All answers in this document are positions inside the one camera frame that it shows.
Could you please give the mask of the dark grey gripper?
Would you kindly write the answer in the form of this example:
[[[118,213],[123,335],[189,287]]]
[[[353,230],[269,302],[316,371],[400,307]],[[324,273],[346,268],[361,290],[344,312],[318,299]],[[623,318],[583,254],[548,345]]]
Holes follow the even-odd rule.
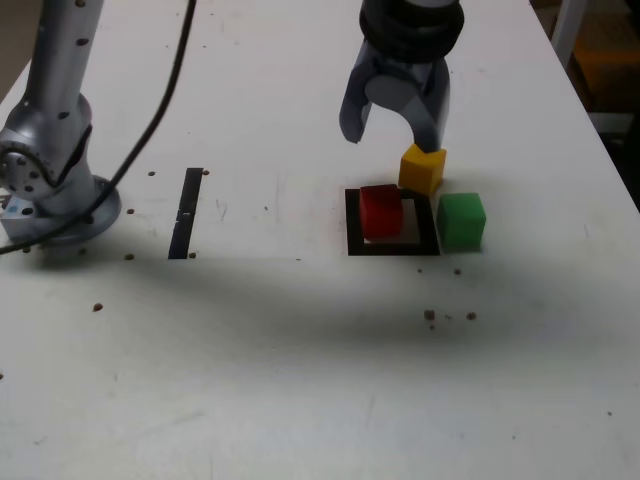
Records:
[[[359,143],[373,103],[403,117],[413,143],[424,153],[434,153],[442,145],[449,100],[450,76],[444,58],[406,63],[372,51],[363,42],[347,82],[339,125],[347,141]]]

